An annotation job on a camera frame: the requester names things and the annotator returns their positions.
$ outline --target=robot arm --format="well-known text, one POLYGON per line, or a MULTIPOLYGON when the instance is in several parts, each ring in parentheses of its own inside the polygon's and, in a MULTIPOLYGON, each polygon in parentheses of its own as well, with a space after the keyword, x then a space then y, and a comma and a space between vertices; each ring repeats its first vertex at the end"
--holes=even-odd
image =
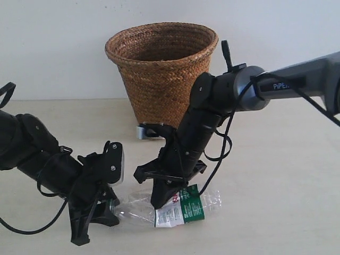
MULTIPOLYGON (((8 83, 0 89, 5 97, 4 107, 15 85, 8 83)), ((52 225, 68 204, 71 223, 71 242, 84 245, 90 242, 90 223, 106 226, 119 224, 113 207, 119 199, 112 186, 123 181, 124 152, 119 142, 107 142, 102 154, 86 157, 71 156, 72 149, 59 146, 44 124, 31 114, 13 116, 0 110, 0 171, 17 168, 37 182, 39 192, 46 197, 64 199, 64 204, 52 222, 37 231, 14 229, 0 218, 0 223, 19 234, 38 234, 52 225), (53 193, 44 193, 44 186, 53 193)))
POLYGON ((299 97, 298 88, 309 97, 321 97, 327 115, 339 113, 340 52, 268 73, 258 66, 233 66, 226 41, 222 50, 228 72, 220 76, 203 73, 196 79, 178 129, 142 125, 166 139, 158 157, 138 166, 134 173, 139 183, 153 179, 151 203, 155 209, 205 171, 207 166, 199 159, 217 127, 232 112, 258 111, 272 99, 299 97))

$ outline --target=plastic bottle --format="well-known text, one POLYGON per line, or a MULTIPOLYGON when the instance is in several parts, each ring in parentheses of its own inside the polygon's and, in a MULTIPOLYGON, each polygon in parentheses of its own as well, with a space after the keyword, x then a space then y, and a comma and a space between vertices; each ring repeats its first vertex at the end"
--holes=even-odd
MULTIPOLYGON (((122 222, 139 226, 155 225, 155 209, 150 203, 151 190, 141 190, 133 192, 127 196, 121 204, 114 207, 114 214, 122 222)), ((222 205, 218 190, 208 186, 200 197, 205 217, 209 217, 213 211, 222 205)))

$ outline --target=table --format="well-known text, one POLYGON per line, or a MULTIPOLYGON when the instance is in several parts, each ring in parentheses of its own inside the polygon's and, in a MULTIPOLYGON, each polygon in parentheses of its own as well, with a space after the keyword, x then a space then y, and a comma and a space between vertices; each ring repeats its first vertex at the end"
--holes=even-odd
MULTIPOLYGON (((12 114, 38 116, 73 156, 102 152, 107 140, 125 151, 119 197, 151 189, 133 178, 138 165, 155 157, 164 140, 136 138, 137 121, 127 99, 12 101, 12 114)), ((45 232, 22 236, 0 227, 0 253, 12 254, 338 254, 340 251, 340 130, 303 99, 272 101, 259 112, 238 113, 230 136, 234 147, 211 188, 222 207, 206 219, 175 228, 92 224, 91 242, 70 243, 67 210, 45 232)), ((214 136, 207 153, 218 156, 214 136)), ((204 157, 203 183, 215 163, 204 157)), ((48 223, 62 204, 45 198, 36 183, 13 169, 0 172, 0 216, 23 230, 48 223)))

